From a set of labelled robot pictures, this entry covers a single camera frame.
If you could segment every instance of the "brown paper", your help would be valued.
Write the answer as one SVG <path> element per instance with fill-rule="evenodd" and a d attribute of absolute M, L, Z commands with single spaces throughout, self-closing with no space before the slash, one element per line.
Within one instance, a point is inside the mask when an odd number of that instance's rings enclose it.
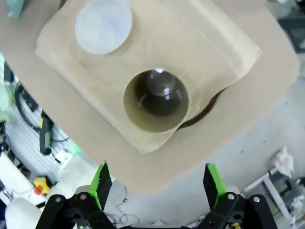
<path fill-rule="evenodd" d="M 36 53 L 141 153 L 158 149 L 179 125 L 152 133 L 130 121 L 123 95 L 135 75 L 164 68 L 183 82 L 190 104 L 182 123 L 242 78 L 261 54 L 209 0 L 127 0 L 133 15 L 129 38 L 109 54 L 92 55 L 75 38 L 77 16 L 88 2 L 69 0 L 43 28 Z"/>

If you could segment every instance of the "teal object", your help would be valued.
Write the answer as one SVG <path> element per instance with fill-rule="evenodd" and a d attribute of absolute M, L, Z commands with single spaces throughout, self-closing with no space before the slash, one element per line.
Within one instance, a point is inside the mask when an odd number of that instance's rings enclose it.
<path fill-rule="evenodd" d="M 9 17 L 18 19 L 22 13 L 23 6 L 27 0 L 6 0 L 6 4 L 9 8 Z"/>

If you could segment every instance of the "green tape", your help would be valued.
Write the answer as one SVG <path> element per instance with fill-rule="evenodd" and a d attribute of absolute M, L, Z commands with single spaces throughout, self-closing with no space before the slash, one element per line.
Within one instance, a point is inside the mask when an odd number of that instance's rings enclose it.
<path fill-rule="evenodd" d="M 218 172 L 218 169 L 217 169 L 216 165 L 209 164 L 208 168 L 209 168 L 209 171 L 210 171 L 210 173 L 213 177 L 213 180 L 215 182 L 216 189 L 217 189 L 217 192 L 218 192 L 216 203 L 215 203 L 215 204 L 217 204 L 219 198 L 222 197 L 227 191 L 226 191 L 224 182 L 219 175 L 219 172 Z"/>
<path fill-rule="evenodd" d="M 103 168 L 104 165 L 100 165 L 94 175 L 94 178 L 90 184 L 90 187 L 89 187 L 89 193 L 91 196 L 93 196 L 96 200 L 96 203 L 97 205 L 99 206 L 100 209 L 102 209 L 101 207 L 101 203 L 100 203 L 100 200 L 99 200 L 99 197 L 97 195 L 97 187 L 99 186 L 99 183 L 100 183 L 100 173 L 101 173 L 101 170 Z"/>

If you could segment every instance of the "beige tabletop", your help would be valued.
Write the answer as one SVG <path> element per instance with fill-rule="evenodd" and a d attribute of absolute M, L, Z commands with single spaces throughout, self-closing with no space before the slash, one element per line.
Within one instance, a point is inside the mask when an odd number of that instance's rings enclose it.
<path fill-rule="evenodd" d="M 296 80 L 299 62 L 287 37 L 260 0 L 214 0 L 260 47 L 252 70 L 228 88 L 200 123 L 180 130 L 159 150 L 140 155 L 82 96 L 34 53 L 59 0 L 31 0 L 22 17 L 7 17 L 0 2 L 0 52 L 35 100 L 96 162 L 132 191 L 166 187 L 260 118 Z M 179 155 L 189 154 L 180 159 Z"/>

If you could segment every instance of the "corrugated white surface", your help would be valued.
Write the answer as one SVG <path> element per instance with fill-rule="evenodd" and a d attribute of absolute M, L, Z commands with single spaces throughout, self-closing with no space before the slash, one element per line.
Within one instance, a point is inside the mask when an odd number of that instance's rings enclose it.
<path fill-rule="evenodd" d="M 3 66 L 4 58 L 0 54 L 0 78 L 3 82 Z M 32 113 L 27 105 L 23 106 L 23 110 L 27 117 L 37 126 L 40 123 L 41 108 Z M 39 135 L 32 130 L 22 119 L 15 104 L 8 110 L 10 116 L 6 125 L 6 133 L 10 140 L 14 154 L 21 160 L 21 162 L 36 175 L 47 175 L 52 181 L 57 178 L 59 164 L 54 160 L 53 155 L 43 156 L 39 150 Z M 67 136 L 58 127 L 54 127 L 53 138 L 65 139 Z M 64 148 L 67 142 L 54 143 L 52 153 L 56 155 L 60 149 Z"/>

